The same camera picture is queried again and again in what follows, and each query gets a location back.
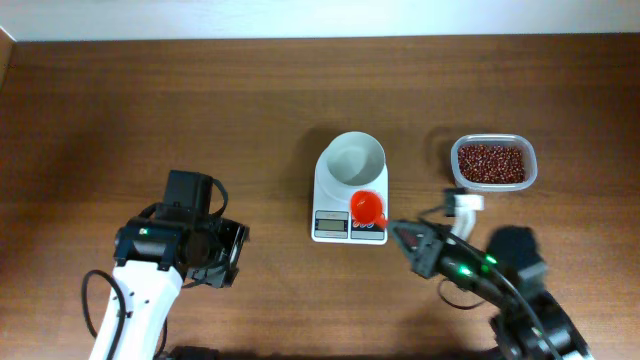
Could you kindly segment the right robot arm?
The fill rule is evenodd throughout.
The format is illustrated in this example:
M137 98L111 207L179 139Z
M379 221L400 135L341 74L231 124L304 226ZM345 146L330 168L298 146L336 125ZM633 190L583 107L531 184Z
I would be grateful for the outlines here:
M424 279L441 276L490 303L496 346L481 359L583 359L591 349L567 313L547 290L547 264L528 227L504 226L481 251L453 228L420 219L391 221L387 230Z

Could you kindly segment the orange measuring scoop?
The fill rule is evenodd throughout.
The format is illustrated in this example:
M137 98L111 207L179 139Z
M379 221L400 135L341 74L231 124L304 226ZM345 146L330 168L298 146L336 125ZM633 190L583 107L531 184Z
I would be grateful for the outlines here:
M373 224L386 229L388 220L384 215L384 203L380 195L370 190L356 191L350 200L352 218L361 224Z

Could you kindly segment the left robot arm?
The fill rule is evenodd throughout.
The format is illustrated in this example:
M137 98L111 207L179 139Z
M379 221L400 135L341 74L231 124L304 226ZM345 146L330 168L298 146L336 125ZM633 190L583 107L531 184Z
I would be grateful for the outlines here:
M115 236L112 272L95 269L81 283L87 312L92 277L111 287L99 327L86 324L93 359L158 359L163 356L168 315L184 289L230 287L238 272L249 227L210 209L212 192L224 202L222 182L199 172L172 170L161 201L132 217Z

